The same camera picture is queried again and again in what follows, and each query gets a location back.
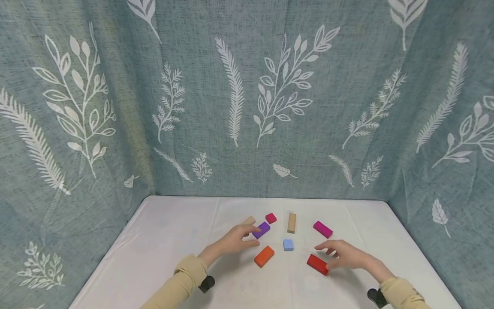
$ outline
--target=pink block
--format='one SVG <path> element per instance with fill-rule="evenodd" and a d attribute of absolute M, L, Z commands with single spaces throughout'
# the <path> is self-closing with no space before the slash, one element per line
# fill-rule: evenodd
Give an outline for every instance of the pink block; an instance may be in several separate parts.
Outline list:
<path fill-rule="evenodd" d="M 330 238 L 331 235 L 333 235 L 333 231 L 330 230 L 330 228 L 328 228 L 324 224 L 322 224 L 320 221 L 317 221 L 316 223 L 314 223 L 314 229 L 317 232 L 321 233 L 326 238 Z"/>

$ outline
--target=sleeve cuff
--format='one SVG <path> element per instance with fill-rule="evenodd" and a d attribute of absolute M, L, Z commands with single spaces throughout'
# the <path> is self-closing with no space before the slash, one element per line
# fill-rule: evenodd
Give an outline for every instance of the sleeve cuff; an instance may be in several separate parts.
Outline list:
<path fill-rule="evenodd" d="M 178 263 L 175 268 L 174 275 L 178 272 L 188 274 L 194 281 L 194 286 L 198 287 L 206 279 L 206 264 L 200 258 L 196 258 L 194 255 L 186 256 Z"/>

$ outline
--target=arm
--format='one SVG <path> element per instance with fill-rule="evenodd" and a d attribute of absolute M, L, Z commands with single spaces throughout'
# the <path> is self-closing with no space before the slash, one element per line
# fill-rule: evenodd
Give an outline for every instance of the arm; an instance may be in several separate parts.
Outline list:
<path fill-rule="evenodd" d="M 209 267 L 222 255 L 238 253 L 259 246 L 259 241 L 242 238 L 260 230 L 251 224 L 233 227 L 217 242 L 207 246 L 197 257 L 189 255 L 177 265 L 173 277 L 168 279 L 140 309 L 173 309 L 186 300 L 193 289 L 201 285 Z"/>
<path fill-rule="evenodd" d="M 328 240 L 315 249 L 327 249 L 327 255 L 336 251 L 335 259 L 326 266 L 329 270 L 340 267 L 366 270 L 379 283 L 382 294 L 394 309 L 431 309 L 408 281 L 395 277 L 383 262 L 346 241 Z"/>

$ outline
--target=right hand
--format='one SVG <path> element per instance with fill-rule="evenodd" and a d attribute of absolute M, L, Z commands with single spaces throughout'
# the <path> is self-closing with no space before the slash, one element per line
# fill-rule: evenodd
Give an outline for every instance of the right hand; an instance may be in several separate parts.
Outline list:
<path fill-rule="evenodd" d="M 329 270 L 344 267 L 350 269 L 367 268 L 369 260 L 372 256 L 362 250 L 355 248 L 344 240 L 328 240 L 315 247 L 316 250 L 327 249 L 326 255 L 330 255 L 334 251 L 334 258 L 328 262 L 326 268 Z"/>

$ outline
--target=orange block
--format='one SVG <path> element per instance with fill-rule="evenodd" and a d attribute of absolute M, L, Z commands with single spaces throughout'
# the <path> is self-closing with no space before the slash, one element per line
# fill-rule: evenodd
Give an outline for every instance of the orange block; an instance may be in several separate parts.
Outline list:
<path fill-rule="evenodd" d="M 262 268 L 274 254 L 275 252 L 273 249 L 271 249 L 270 246 L 266 246 L 266 248 L 262 249 L 262 251 L 254 258 L 254 262 L 257 266 Z"/>

